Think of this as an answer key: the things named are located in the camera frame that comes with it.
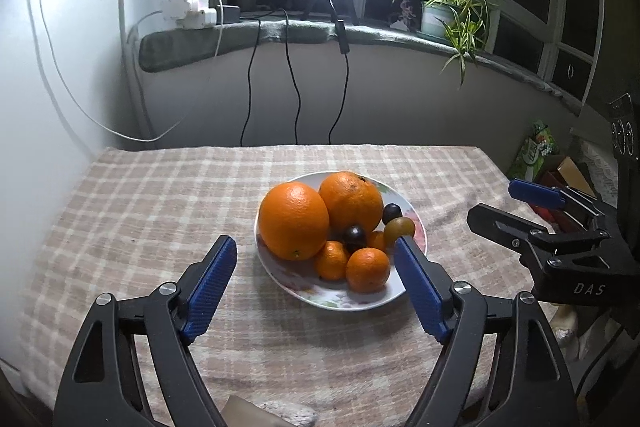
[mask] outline beige checkered tablecloth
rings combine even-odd
[[[313,171],[350,169],[396,188],[426,227],[428,255],[483,293],[530,289],[516,254],[472,234],[483,202],[541,222],[511,200],[507,180],[476,148],[277,146],[123,152],[93,163],[53,226],[26,292],[23,379],[49,406],[85,313],[101,292],[146,295],[177,280],[220,234],[238,266],[209,331],[191,351],[221,408],[229,394],[312,407],[319,426],[404,425],[440,352],[407,296],[358,313],[316,309],[271,281],[255,254],[255,214],[270,187]],[[474,382],[490,367],[483,350]],[[145,344],[140,365],[156,419],[170,423]]]

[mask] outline tangerine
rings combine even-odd
[[[385,233],[382,230],[374,230],[371,233],[367,233],[367,246],[377,248],[386,253]]]
[[[349,254],[342,243],[327,241],[318,252],[314,260],[316,273],[328,281],[344,279]]]
[[[372,293],[382,290],[390,273],[389,259],[382,250],[362,248],[349,258],[346,277],[354,292]]]

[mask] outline fruit bowl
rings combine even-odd
[[[313,172],[291,181],[301,182],[318,190],[322,181],[329,174],[332,174],[332,172]],[[424,226],[411,203],[388,185],[372,178],[367,179],[376,185],[385,205],[389,203],[397,204],[402,210],[402,215],[414,221],[415,242],[426,253],[427,245]],[[383,229],[384,225],[380,223],[377,230]],[[393,256],[390,256],[391,274],[386,281],[385,287],[375,293],[356,293],[349,289],[346,281],[331,282],[320,279],[314,270],[313,259],[293,262],[282,261],[274,256],[260,237],[257,215],[254,222],[254,237],[258,258],[275,283],[290,295],[312,306],[333,311],[364,311],[383,306],[404,293],[404,286],[394,266]]]

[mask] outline metal screw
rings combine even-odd
[[[160,286],[160,295],[171,295],[176,291],[176,286],[172,282],[166,282],[162,286]]]
[[[453,285],[453,289],[460,295],[466,295],[471,291],[471,285],[465,281],[458,281]]]
[[[536,298],[529,292],[522,292],[520,294],[520,300],[525,304],[533,304],[536,301]]]
[[[101,293],[95,299],[95,303],[98,304],[98,306],[104,306],[105,304],[109,304],[110,302],[111,302],[111,295],[108,293]]]

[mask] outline white cable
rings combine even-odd
[[[142,19],[140,19],[138,22],[136,22],[131,29],[129,30],[129,33],[127,34],[127,40],[125,41],[125,45],[129,44],[129,41],[131,40],[131,35],[133,34],[133,30],[138,29],[138,26],[140,26],[142,24],[142,21],[145,21],[147,19],[149,19],[149,17],[151,17],[152,15],[158,15],[162,13],[162,10],[156,10],[155,12],[151,12],[146,14],[144,17],[142,17]]]
[[[215,59],[218,56],[218,51],[220,50],[220,42],[222,41],[222,31],[223,31],[224,21],[225,21],[225,13],[224,13],[224,9],[223,9],[223,6],[222,6],[222,0],[218,0],[218,2],[220,3],[220,32],[219,32],[219,35],[218,35],[218,44],[216,45],[216,51],[215,51],[215,53],[213,55],[213,59]],[[95,118],[91,117],[91,115],[89,115],[87,113],[87,111],[84,110],[84,108],[80,105],[78,100],[76,100],[76,97],[71,92],[71,89],[69,89],[69,86],[66,84],[65,79],[62,76],[62,72],[60,71],[60,67],[58,65],[58,60],[56,58],[56,54],[53,51],[53,42],[51,41],[51,34],[49,33],[49,27],[47,26],[47,22],[44,19],[44,10],[42,9],[42,0],[38,0],[38,4],[40,6],[40,17],[42,18],[42,24],[44,26],[44,31],[45,31],[45,33],[47,35],[47,41],[49,42],[49,49],[51,50],[51,58],[53,60],[53,65],[56,68],[56,72],[58,73],[58,76],[60,77],[60,81],[62,81],[62,85],[65,87],[65,90],[68,93],[69,97],[71,97],[71,100],[73,100],[73,102],[76,104],[78,109],[82,112],[82,114],[84,114],[85,117],[87,117],[89,120],[94,122],[96,125],[102,127],[105,131],[108,131],[111,134],[114,134],[115,136],[119,136],[119,137],[124,138],[126,140],[131,140],[133,142],[153,143],[153,142],[156,142],[159,139],[163,138],[164,136],[169,134],[172,130],[174,130],[176,127],[178,127],[191,114],[191,111],[194,109],[195,105],[198,102],[201,101],[200,96],[198,96],[196,98],[195,102],[193,103],[193,105],[191,105],[191,107],[189,108],[187,113],[185,113],[185,115],[182,118],[180,118],[180,120],[178,120],[175,124],[173,124],[171,127],[169,127],[169,129],[164,131],[164,133],[162,133],[160,136],[158,136],[156,138],[153,138],[151,140],[144,140],[142,138],[133,138],[131,136],[127,136],[126,134],[122,134],[122,133],[119,133],[117,131],[114,131],[113,129],[110,129],[107,126],[101,124],[100,122],[95,120]],[[156,13],[157,12],[153,12],[153,13],[149,13],[148,15],[145,15],[144,17],[142,17],[142,19],[139,20],[139,22],[136,23],[136,26],[134,26],[134,27],[137,27],[137,24],[140,24],[144,19],[146,19],[147,17],[151,17],[152,15],[155,15]]]

